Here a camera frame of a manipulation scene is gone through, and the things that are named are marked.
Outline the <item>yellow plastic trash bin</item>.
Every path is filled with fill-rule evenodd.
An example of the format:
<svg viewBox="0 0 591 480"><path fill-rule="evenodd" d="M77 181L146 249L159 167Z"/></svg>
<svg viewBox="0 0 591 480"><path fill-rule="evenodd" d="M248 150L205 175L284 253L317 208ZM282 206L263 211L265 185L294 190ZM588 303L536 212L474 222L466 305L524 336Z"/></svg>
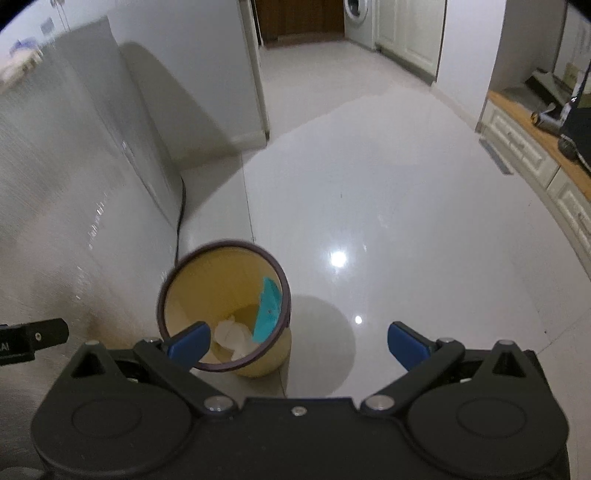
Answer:
<svg viewBox="0 0 591 480"><path fill-rule="evenodd" d="M281 294L279 317L270 335L238 360L232 360L223 347L212 345L195 368L249 378L273 373L290 356L290 285L276 259L252 243L212 242L183 257L159 294L156 316L160 334L169 339L197 321L214 328L230 318L252 327L266 278L273 280Z"/></svg>

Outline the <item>white washing machine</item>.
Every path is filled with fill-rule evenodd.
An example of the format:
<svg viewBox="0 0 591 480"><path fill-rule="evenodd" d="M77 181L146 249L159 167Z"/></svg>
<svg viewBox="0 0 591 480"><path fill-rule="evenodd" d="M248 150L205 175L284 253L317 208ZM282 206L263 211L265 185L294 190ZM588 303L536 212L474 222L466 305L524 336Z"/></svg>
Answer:
<svg viewBox="0 0 591 480"><path fill-rule="evenodd" d="M376 48L376 1L345 0L345 36L368 50Z"/></svg>

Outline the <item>brown wooden door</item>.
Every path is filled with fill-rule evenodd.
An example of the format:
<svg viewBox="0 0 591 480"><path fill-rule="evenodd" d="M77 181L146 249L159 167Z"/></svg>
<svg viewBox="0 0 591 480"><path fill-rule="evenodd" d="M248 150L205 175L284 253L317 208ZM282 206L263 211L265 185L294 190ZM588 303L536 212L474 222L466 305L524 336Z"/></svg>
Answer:
<svg viewBox="0 0 591 480"><path fill-rule="evenodd" d="M256 0L253 2L263 43L290 44L345 36L342 1Z"/></svg>

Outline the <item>white low drawer cabinet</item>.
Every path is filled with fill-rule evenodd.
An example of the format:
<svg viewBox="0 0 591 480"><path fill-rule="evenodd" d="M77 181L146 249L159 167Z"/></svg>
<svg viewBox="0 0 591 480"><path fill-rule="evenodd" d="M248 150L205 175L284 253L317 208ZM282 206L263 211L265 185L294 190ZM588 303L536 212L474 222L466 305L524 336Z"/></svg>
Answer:
<svg viewBox="0 0 591 480"><path fill-rule="evenodd" d="M590 175L558 149L558 139L537 129L521 104L491 91L481 134L503 161L536 191L579 251L590 256Z"/></svg>

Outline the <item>white plastic bag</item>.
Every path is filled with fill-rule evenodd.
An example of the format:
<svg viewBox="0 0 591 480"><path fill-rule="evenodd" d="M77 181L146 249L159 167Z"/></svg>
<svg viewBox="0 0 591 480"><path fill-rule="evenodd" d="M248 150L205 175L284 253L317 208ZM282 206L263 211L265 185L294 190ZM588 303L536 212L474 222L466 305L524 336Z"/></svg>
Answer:
<svg viewBox="0 0 591 480"><path fill-rule="evenodd" d="M259 343L252 338L252 331L233 316L219 322L213 331L213 354L228 363L238 361L256 351Z"/></svg>

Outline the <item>teal plastic bag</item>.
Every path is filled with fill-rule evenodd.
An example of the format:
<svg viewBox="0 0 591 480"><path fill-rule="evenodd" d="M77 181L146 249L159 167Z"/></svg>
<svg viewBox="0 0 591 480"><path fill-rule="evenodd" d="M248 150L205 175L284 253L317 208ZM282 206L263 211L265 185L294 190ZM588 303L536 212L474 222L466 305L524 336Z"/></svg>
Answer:
<svg viewBox="0 0 591 480"><path fill-rule="evenodd" d="M263 291L259 295L259 310L252 331L252 340L256 343L266 342L280 319L283 294L276 282L269 277L263 278Z"/></svg>

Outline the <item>white kitchen cabinets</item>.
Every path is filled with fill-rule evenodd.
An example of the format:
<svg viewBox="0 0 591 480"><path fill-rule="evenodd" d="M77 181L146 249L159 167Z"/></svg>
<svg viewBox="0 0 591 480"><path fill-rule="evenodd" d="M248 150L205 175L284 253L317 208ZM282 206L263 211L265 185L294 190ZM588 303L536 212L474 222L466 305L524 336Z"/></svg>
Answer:
<svg viewBox="0 0 591 480"><path fill-rule="evenodd" d="M446 7L445 0L377 1L377 46L435 79Z"/></svg>

